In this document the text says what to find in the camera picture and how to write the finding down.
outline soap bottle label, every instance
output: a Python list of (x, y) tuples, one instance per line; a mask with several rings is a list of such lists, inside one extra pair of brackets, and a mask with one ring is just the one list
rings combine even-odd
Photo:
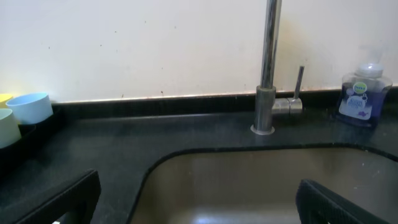
[(347, 89), (344, 99), (341, 101), (339, 112), (343, 115), (361, 120), (368, 120), (371, 117), (372, 105), (366, 104), (368, 97), (366, 90), (368, 87), (363, 82), (357, 82), (352, 88)]

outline green logo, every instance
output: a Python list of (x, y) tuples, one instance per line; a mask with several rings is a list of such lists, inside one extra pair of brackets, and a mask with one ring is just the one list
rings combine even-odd
[(353, 89), (354, 89), (354, 92), (356, 92), (357, 94), (362, 94), (362, 93), (366, 92), (366, 90), (368, 89), (368, 86), (366, 86), (366, 84), (363, 82), (357, 82), (354, 84)]

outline wall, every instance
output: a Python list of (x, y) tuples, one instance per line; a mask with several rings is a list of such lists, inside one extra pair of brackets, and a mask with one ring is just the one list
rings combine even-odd
[[(57, 102), (253, 93), (266, 0), (3, 0), (0, 92)], [(334, 89), (381, 46), (398, 82), (398, 1), (284, 0), (274, 85)]]

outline countertop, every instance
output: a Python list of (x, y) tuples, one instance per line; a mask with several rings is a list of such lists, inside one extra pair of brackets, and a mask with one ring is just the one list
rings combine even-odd
[(274, 118), (270, 136), (252, 133), (253, 112), (76, 120), (1, 181), (0, 209), (96, 169), (102, 193), (92, 223), (126, 223), (148, 170), (191, 152), (344, 146), (398, 161), (396, 111), (385, 107), (372, 130), (335, 121), (330, 110), (306, 108), (297, 117)]

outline cup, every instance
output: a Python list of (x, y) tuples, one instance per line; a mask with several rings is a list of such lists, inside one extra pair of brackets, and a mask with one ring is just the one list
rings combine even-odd
[(36, 124), (53, 115), (48, 93), (31, 93), (7, 101), (15, 118), (21, 124)]
[(11, 94), (0, 94), (0, 108), (7, 108), (6, 102), (11, 99)]
[(11, 109), (0, 109), (0, 149), (21, 138), (17, 120)]

